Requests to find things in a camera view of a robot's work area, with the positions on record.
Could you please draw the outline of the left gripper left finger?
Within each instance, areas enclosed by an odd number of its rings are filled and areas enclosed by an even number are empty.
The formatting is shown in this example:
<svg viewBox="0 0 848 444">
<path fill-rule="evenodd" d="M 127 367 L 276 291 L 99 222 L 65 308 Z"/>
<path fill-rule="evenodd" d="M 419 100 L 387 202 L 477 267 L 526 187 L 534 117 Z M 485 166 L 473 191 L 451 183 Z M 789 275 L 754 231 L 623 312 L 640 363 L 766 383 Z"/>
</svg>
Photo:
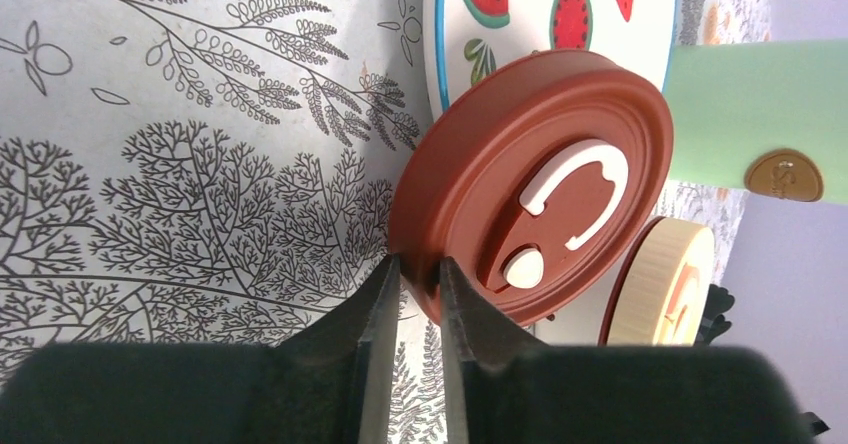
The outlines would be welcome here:
<svg viewBox="0 0 848 444">
<path fill-rule="evenodd" d="M 400 262 L 271 347 L 55 344 L 1 395 L 5 443 L 383 443 Z"/>
</svg>

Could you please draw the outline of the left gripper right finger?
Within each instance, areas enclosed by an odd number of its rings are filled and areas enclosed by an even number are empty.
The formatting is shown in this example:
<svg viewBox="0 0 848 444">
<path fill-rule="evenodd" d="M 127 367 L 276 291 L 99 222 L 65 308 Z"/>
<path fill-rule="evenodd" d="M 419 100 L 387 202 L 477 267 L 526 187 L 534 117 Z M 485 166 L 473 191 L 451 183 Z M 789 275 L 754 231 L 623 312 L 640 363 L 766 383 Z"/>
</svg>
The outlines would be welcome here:
<svg viewBox="0 0 848 444">
<path fill-rule="evenodd" d="M 440 264 L 451 443 L 811 443 L 760 354 L 714 346 L 553 346 Z"/>
</svg>

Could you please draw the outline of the cream round lid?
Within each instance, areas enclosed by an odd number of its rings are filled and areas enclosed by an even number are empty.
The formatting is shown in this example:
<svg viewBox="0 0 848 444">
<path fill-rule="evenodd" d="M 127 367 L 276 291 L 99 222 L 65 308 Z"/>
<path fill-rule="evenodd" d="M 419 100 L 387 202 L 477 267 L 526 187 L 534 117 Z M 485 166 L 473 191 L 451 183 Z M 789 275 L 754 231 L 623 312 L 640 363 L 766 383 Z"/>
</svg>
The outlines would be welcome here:
<svg viewBox="0 0 848 444">
<path fill-rule="evenodd" d="M 663 217 L 632 261 L 603 345 L 692 345 L 714 258 L 710 228 Z"/>
</svg>

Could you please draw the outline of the red round lid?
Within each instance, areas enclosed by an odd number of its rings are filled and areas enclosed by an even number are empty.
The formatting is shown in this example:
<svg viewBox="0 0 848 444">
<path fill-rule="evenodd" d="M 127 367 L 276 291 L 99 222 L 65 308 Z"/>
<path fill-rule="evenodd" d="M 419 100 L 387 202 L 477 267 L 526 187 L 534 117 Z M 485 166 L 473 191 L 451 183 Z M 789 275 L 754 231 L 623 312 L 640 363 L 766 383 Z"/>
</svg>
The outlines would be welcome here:
<svg viewBox="0 0 848 444">
<path fill-rule="evenodd" d="M 613 61 L 549 50 L 457 99 L 407 163 L 388 242 L 414 300 L 441 319 L 438 264 L 520 325 L 597 281 L 649 217 L 673 124 L 660 90 Z"/>
</svg>

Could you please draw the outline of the white plate with food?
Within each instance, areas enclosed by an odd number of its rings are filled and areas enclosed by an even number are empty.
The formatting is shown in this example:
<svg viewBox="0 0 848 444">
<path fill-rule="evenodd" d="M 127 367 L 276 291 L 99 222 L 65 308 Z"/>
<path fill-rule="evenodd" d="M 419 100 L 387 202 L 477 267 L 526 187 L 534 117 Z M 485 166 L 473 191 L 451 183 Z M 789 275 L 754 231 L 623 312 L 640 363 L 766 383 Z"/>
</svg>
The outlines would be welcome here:
<svg viewBox="0 0 848 444">
<path fill-rule="evenodd" d="M 429 105 L 439 117 L 536 51 L 588 50 L 663 88 L 678 0 L 423 0 Z"/>
</svg>

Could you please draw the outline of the green cylindrical container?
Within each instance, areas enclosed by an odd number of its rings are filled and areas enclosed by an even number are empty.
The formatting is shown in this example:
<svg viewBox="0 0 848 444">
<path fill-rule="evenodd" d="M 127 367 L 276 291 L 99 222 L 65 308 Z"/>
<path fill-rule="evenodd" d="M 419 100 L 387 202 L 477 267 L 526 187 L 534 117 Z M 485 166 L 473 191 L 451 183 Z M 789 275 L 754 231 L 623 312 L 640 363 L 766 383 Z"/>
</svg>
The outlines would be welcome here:
<svg viewBox="0 0 848 444">
<path fill-rule="evenodd" d="M 846 40 L 680 46 L 663 94 L 671 179 L 846 203 Z"/>
</svg>

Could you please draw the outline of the steel bowl red band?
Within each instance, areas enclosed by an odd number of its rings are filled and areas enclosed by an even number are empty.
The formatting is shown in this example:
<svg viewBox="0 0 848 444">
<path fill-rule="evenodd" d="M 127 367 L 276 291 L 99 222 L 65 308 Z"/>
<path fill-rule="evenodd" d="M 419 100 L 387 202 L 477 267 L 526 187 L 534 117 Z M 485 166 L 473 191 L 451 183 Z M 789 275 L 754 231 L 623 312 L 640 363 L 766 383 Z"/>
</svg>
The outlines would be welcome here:
<svg viewBox="0 0 848 444">
<path fill-rule="evenodd" d="M 661 216 L 652 216 L 604 274 L 561 309 L 533 325 L 534 336 L 551 345 L 603 345 L 632 261 L 661 220 Z"/>
</svg>

